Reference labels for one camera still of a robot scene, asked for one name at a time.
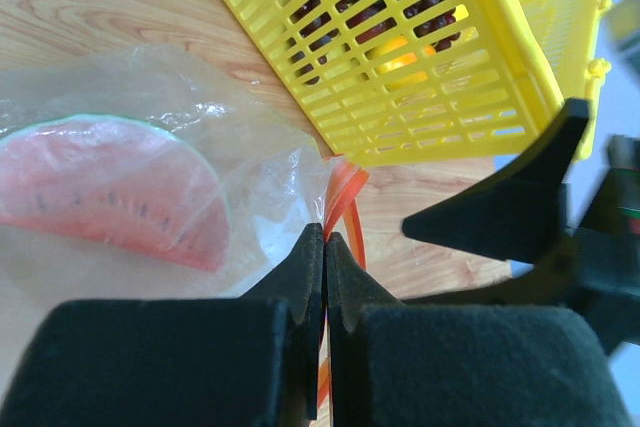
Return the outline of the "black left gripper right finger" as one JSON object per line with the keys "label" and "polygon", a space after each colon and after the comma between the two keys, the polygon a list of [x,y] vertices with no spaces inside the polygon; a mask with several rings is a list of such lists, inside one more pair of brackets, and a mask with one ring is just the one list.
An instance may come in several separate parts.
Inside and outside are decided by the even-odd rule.
{"label": "black left gripper right finger", "polygon": [[325,250],[337,426],[628,426],[590,326],[557,307],[396,299],[342,236]]}

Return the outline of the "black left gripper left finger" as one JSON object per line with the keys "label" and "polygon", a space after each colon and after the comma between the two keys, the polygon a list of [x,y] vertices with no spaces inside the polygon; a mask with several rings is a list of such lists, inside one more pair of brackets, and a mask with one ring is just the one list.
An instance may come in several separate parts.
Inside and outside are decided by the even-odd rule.
{"label": "black left gripper left finger", "polygon": [[317,416],[322,227],[244,295],[53,309],[1,406],[5,426],[306,426]]}

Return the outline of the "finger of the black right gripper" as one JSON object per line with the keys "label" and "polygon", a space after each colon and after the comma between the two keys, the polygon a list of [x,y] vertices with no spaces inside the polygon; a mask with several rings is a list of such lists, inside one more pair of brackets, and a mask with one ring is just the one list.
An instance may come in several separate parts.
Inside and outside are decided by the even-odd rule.
{"label": "finger of the black right gripper", "polygon": [[498,260],[535,262],[566,228],[563,179],[589,121],[590,104],[567,99],[548,128],[502,169],[407,216],[402,234]]}

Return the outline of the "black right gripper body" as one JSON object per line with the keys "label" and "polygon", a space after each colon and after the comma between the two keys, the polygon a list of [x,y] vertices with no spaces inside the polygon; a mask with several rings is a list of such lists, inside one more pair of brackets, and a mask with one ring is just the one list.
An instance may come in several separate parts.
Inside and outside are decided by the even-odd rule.
{"label": "black right gripper body", "polygon": [[567,240],[509,281],[504,301],[581,315],[610,355],[639,343],[639,140],[615,135],[608,166]]}

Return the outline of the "clear zip bag orange zipper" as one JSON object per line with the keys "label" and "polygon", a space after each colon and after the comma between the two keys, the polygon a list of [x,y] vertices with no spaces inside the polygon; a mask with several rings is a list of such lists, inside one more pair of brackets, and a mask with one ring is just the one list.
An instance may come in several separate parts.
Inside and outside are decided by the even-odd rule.
{"label": "clear zip bag orange zipper", "polygon": [[1,222],[1,288],[25,304],[1,325],[17,362],[59,305],[78,300],[235,299],[291,252],[303,229],[346,217],[364,172],[324,160],[313,138],[211,65],[174,47],[141,46],[67,66],[1,75],[1,141],[25,127],[79,114],[139,120],[186,141],[212,165],[231,237],[210,272],[110,244]]}

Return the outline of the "watermelon slice toy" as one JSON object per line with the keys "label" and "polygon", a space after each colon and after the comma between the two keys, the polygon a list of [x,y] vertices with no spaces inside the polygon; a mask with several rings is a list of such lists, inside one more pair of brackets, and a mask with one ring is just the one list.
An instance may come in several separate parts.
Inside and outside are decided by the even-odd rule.
{"label": "watermelon slice toy", "polygon": [[230,250],[212,165],[168,131],[112,115],[73,115],[4,137],[1,222],[210,272]]}

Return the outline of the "orange mango toy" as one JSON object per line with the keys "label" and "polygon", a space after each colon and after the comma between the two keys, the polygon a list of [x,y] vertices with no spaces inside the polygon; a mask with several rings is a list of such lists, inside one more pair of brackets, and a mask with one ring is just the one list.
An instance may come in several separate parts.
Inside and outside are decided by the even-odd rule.
{"label": "orange mango toy", "polygon": [[[377,59],[390,52],[404,47],[408,44],[407,39],[400,35],[391,40],[388,40],[378,46],[373,47],[366,52],[366,57],[369,60]],[[384,87],[387,91],[397,91],[402,88],[418,85],[428,80],[428,75],[425,71],[416,71],[414,73],[406,73],[405,70],[410,65],[416,63],[419,60],[418,56],[414,52],[407,52],[394,59],[380,63],[374,68],[374,71],[379,77],[383,77],[385,83]],[[400,71],[402,76],[396,80],[389,81],[388,77],[392,72]]]}

